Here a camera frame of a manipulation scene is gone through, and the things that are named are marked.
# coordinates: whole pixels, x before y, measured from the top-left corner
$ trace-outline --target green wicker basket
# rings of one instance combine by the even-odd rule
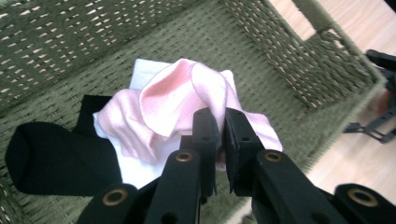
[[[315,28],[303,41],[268,0],[0,0],[0,220],[74,223],[90,200],[33,196],[12,185],[4,155],[33,120],[72,129],[83,94],[128,87],[136,58],[184,57],[234,72],[247,111],[267,115],[285,152],[307,171],[383,86],[383,79],[315,0],[294,0]],[[219,195],[202,223],[245,199]]]

